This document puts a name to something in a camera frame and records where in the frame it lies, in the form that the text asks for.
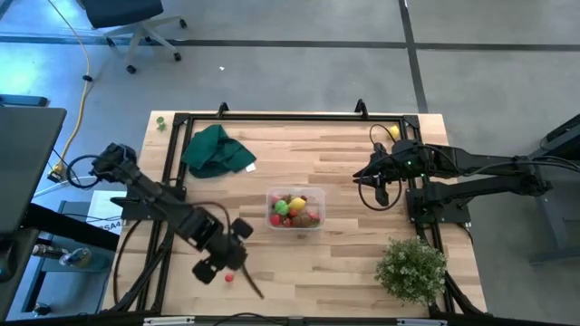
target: black table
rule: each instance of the black table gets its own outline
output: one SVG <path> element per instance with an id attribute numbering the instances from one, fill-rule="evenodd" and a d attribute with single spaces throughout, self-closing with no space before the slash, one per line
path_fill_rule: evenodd
<path id="1" fill-rule="evenodd" d="M 10 309 L 40 231 L 112 251 L 119 239 L 30 203 L 65 115 L 64 109 L 0 107 L 0 241 L 15 244 L 17 261 L 14 276 L 0 283 L 0 321 Z"/>

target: potted plant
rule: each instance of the potted plant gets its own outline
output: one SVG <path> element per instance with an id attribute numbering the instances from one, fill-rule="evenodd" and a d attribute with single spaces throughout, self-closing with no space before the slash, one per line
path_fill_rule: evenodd
<path id="1" fill-rule="evenodd" d="M 375 279 L 404 303 L 430 305 L 445 288 L 447 260 L 418 236 L 391 240 L 377 263 Z"/>

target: green ball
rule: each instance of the green ball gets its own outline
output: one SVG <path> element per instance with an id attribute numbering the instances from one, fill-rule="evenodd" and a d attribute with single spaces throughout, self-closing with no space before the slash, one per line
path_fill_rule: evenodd
<path id="1" fill-rule="evenodd" d="M 284 200 L 278 200 L 277 202 L 275 202 L 274 210 L 279 215 L 284 216 L 288 214 L 288 204 Z"/>

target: wooden table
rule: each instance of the wooden table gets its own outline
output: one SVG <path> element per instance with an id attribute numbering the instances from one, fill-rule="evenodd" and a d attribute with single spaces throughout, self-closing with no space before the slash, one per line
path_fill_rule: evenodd
<path id="1" fill-rule="evenodd" d="M 139 165 L 153 180 L 161 180 L 170 134 L 169 129 L 157 130 L 155 120 L 163 117 L 170 126 L 174 113 L 153 111 L 150 116 Z M 441 115 L 421 114 L 419 117 L 424 142 L 448 144 Z M 216 122 L 196 120 L 194 132 L 213 123 Z M 232 218 L 240 216 L 254 227 L 254 233 L 246 241 L 249 254 L 246 266 L 266 298 L 260 300 L 241 273 L 232 283 L 224 281 L 227 270 L 219 273 L 212 284 L 200 283 L 191 268 L 205 255 L 195 252 L 176 237 L 163 314 L 428 315 L 421 306 L 401 306 L 373 278 L 375 265 L 389 238 L 403 239 L 416 234 L 408 221 L 404 198 L 387 212 L 375 212 L 366 208 L 358 197 L 352 174 L 367 164 L 372 152 L 371 122 L 223 120 L 220 123 L 229 137 L 238 139 L 256 155 L 256 171 L 211 179 L 195 179 L 188 173 L 185 183 L 188 201 L 218 201 L 228 208 Z M 390 149 L 392 144 L 387 141 L 384 130 L 375 128 L 373 137 Z M 182 139 L 183 131 L 179 135 L 178 151 Z M 172 177 L 177 173 L 178 159 L 179 153 L 176 153 Z M 289 185 L 308 185 L 325 191 L 327 216 L 320 232 L 305 235 L 273 231 L 266 226 L 266 190 Z M 388 191 L 396 193 L 396 185 L 390 185 Z M 363 193 L 374 203 L 373 189 L 365 189 Z M 210 210 L 218 217 L 223 216 L 218 210 Z M 440 227 L 450 274 L 472 302 L 485 311 L 468 236 L 456 225 Z M 121 295 L 143 268 L 150 229 L 150 222 L 142 223 L 128 242 L 121 259 Z M 156 274 L 152 280 L 152 284 L 157 283 Z M 154 291 L 155 286 L 151 286 L 148 304 L 152 302 Z M 103 308 L 111 306 L 109 282 Z"/>

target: green towel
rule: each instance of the green towel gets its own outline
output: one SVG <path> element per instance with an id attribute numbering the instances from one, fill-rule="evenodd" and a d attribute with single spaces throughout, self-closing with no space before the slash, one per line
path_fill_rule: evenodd
<path id="1" fill-rule="evenodd" d="M 227 136 L 221 125 L 211 125 L 196 132 L 181 161 L 198 178 L 217 177 L 229 171 L 239 172 L 256 160 L 239 141 Z"/>

